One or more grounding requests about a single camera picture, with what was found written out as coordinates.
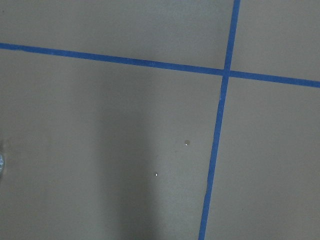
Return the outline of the clear glass cup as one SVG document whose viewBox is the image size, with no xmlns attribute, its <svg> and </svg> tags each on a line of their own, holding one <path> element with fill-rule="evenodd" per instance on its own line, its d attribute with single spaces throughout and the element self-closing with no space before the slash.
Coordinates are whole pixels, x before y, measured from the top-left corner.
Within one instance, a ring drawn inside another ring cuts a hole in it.
<svg viewBox="0 0 320 240">
<path fill-rule="evenodd" d="M 2 153 L 0 153 L 0 175 L 3 173 L 5 168 L 5 157 Z"/>
</svg>

